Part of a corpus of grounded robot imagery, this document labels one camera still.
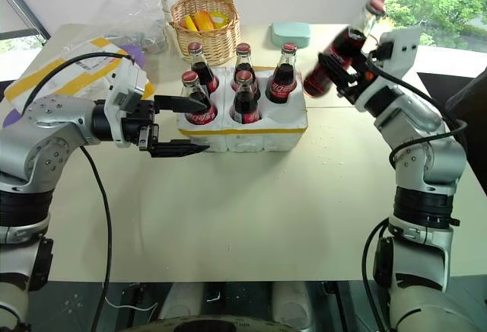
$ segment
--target red bottle cap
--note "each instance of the red bottle cap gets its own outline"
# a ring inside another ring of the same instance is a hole
[[[197,41],[189,43],[188,52],[199,53],[200,51],[203,51],[203,45],[201,45],[201,43],[198,43]]]
[[[238,82],[244,83],[250,80],[252,80],[252,73],[250,73],[250,71],[240,71],[237,73]]]
[[[298,47],[294,43],[286,43],[282,46],[283,53],[296,53]]]
[[[247,43],[238,44],[237,53],[250,53],[250,45]]]
[[[370,0],[365,7],[376,16],[384,16],[386,14],[386,5],[382,0]]]
[[[198,74],[194,71],[186,71],[181,75],[183,82],[192,83],[198,79]]]

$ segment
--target mint green container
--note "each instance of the mint green container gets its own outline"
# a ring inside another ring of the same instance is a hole
[[[298,48],[310,45],[311,29],[303,22],[274,22],[271,25],[271,41],[279,48],[294,43]]]

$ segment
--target soda bottle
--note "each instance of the soda bottle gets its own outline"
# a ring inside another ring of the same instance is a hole
[[[296,60],[296,44],[286,43],[281,49],[281,59],[275,67],[274,75],[267,83],[266,96],[276,104],[285,104],[289,94],[296,88],[294,61]]]
[[[385,13],[384,3],[381,0],[370,0],[362,13],[335,38],[323,54],[331,55],[344,69],[347,69],[352,64],[352,60],[360,54],[375,22]],[[333,82],[318,63],[304,79],[303,87],[311,97],[321,97],[328,92],[332,84]]]
[[[237,45],[237,64],[235,64],[234,80],[231,82],[231,87],[236,91],[238,89],[237,73],[240,71],[249,71],[252,73],[252,89],[256,95],[256,99],[260,99],[259,83],[256,79],[256,73],[253,71],[252,62],[250,61],[250,45],[247,43],[240,43]]]
[[[185,113],[186,119],[196,125],[205,125],[213,121],[218,112],[214,104],[210,101],[208,92],[201,87],[198,80],[198,75],[193,71],[186,71],[181,76],[183,81],[184,95],[193,98],[204,105],[206,109],[197,111],[195,113]]]
[[[240,71],[237,73],[238,89],[235,94],[234,106],[230,109],[230,116],[240,124],[251,124],[260,120],[257,99],[252,89],[252,73]]]
[[[191,58],[191,70],[198,74],[200,85],[207,90],[208,94],[212,94],[218,88],[220,81],[206,62],[203,45],[197,42],[189,43],[188,53]]]

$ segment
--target yellow object in basket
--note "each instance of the yellow object in basket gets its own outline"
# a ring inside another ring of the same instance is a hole
[[[191,31],[198,31],[193,19],[188,14],[184,17],[185,28]]]
[[[195,13],[195,24],[199,31],[209,31],[215,29],[212,17],[207,11],[197,11]]]
[[[228,24],[228,17],[226,14],[222,14],[221,12],[210,12],[210,16],[212,17],[215,29],[219,29]]]

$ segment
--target purple object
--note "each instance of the purple object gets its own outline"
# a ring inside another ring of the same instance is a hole
[[[16,123],[22,117],[21,113],[16,110],[12,110],[3,120],[3,127],[6,128],[7,126]]]
[[[144,68],[144,65],[146,63],[146,58],[140,46],[120,45],[120,48],[124,49],[128,54],[133,56],[135,62],[138,64],[140,68]]]

